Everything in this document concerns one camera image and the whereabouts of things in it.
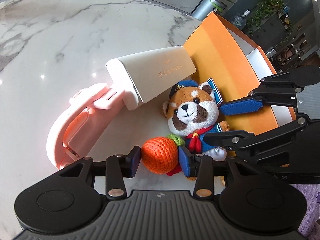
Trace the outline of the orange crochet ball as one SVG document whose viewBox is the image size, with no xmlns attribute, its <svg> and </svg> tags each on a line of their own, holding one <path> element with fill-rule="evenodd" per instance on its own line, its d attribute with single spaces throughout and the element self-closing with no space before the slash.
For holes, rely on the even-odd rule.
<svg viewBox="0 0 320 240">
<path fill-rule="evenodd" d="M 154 174 L 173 176 L 182 171 L 178 147 L 184 145 L 184 140 L 174 134 L 149 139 L 141 148 L 142 162 Z"/>
</svg>

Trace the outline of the purple fluffy blanket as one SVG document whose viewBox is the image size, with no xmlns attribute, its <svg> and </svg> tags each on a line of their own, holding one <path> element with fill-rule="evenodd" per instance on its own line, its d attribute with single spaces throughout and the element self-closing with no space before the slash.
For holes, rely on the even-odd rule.
<svg viewBox="0 0 320 240">
<path fill-rule="evenodd" d="M 319 239 L 319 184 L 292 184 L 307 201 L 306 214 L 298 232 L 307 239 Z"/>
</svg>

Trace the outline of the pink phone holder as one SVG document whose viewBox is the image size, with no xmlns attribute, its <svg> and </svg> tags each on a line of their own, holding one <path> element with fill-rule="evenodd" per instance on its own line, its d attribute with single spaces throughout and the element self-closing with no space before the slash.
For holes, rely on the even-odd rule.
<svg viewBox="0 0 320 240">
<path fill-rule="evenodd" d="M 96 83 L 70 98 L 53 123 L 46 142 L 50 162 L 62 169 L 87 156 L 124 105 L 125 90 Z"/>
</svg>

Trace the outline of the red panda plush toy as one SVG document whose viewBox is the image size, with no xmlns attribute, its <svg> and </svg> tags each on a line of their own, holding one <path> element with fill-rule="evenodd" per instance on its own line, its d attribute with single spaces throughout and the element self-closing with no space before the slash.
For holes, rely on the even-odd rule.
<svg viewBox="0 0 320 240">
<path fill-rule="evenodd" d="M 198 84 L 194 80 L 183 80 L 172 86 L 169 100 L 163 103 L 163 113 L 170 131 L 184 140 L 191 154 L 205 154 L 215 161 L 226 158 L 224 148 L 204 142 L 207 133 L 229 130 L 228 122 L 217 121 L 221 100 L 217 88 L 210 82 Z"/>
</svg>

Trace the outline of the orange cardboard box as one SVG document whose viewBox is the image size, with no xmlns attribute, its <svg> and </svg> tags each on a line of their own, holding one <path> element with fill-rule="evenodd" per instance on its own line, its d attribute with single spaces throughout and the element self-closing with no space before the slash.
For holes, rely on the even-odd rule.
<svg viewBox="0 0 320 240">
<path fill-rule="evenodd" d="M 220 15 L 210 13 L 184 44 L 203 83 L 213 79 L 225 102 L 247 96 L 260 80 L 276 73 L 264 51 Z M 223 116 L 232 130 L 261 134 L 295 120 L 291 107 L 265 106 L 257 112 Z"/>
</svg>

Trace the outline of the water jug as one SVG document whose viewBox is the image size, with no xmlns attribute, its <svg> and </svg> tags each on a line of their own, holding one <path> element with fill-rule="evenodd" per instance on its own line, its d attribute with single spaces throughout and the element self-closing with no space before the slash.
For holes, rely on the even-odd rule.
<svg viewBox="0 0 320 240">
<path fill-rule="evenodd" d="M 242 14 L 236 14 L 229 19 L 229 22 L 239 30 L 242 30 L 246 25 L 246 17 L 251 11 L 247 9 Z"/>
</svg>

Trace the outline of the hanging ivy plant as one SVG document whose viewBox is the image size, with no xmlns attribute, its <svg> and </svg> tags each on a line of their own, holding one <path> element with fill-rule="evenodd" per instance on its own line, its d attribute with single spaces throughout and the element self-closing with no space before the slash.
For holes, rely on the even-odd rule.
<svg viewBox="0 0 320 240">
<path fill-rule="evenodd" d="M 283 0 L 259 0 L 257 8 L 246 23 L 249 35 L 254 31 L 261 31 L 263 23 L 266 23 L 272 16 L 276 15 L 283 25 L 285 32 L 291 34 L 292 25 L 289 17 L 289 6 Z"/>
</svg>

